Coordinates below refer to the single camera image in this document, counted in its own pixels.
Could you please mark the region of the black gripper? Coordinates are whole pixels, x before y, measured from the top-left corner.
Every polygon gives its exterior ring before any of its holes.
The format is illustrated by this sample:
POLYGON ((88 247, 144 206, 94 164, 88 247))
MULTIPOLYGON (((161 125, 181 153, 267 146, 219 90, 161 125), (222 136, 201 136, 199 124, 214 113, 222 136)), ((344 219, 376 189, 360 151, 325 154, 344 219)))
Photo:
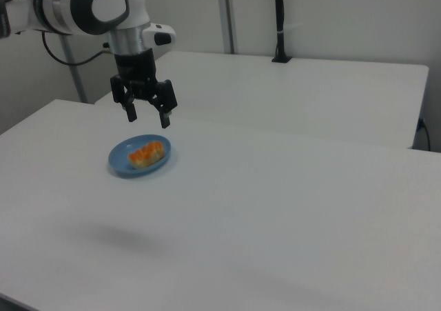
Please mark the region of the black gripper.
POLYGON ((148 100, 159 113, 161 127, 170 125, 170 115, 177 107, 170 80, 156 80, 153 49, 133 55, 114 55, 118 74, 110 79, 112 96, 126 111, 129 122, 137 120, 134 99, 148 100))

